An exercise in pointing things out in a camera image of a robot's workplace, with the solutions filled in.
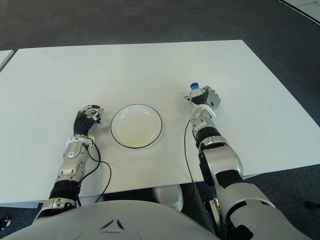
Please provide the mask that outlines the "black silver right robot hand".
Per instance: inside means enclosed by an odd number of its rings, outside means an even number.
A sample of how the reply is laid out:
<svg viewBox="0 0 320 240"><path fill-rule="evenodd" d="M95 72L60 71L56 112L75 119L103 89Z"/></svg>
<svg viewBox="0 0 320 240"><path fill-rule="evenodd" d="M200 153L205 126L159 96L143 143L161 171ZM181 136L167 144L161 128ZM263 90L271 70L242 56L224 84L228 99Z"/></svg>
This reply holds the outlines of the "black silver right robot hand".
<svg viewBox="0 0 320 240"><path fill-rule="evenodd" d="M192 83L190 87L189 95L184 97L186 101L194 106L208 107L213 112L218 109L221 99L214 89L210 86L199 87L196 82Z"/></svg>

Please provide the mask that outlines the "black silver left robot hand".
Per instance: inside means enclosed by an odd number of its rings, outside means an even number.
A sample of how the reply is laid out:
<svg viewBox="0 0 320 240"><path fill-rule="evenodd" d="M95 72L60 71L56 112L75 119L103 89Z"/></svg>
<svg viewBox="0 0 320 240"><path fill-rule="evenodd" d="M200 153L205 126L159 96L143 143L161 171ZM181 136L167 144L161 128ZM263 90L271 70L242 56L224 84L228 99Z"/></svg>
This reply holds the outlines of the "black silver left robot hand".
<svg viewBox="0 0 320 240"><path fill-rule="evenodd" d="M81 108L74 120L73 135L84 135L87 137L93 125L101 123L104 111L98 105L86 105Z"/></svg>

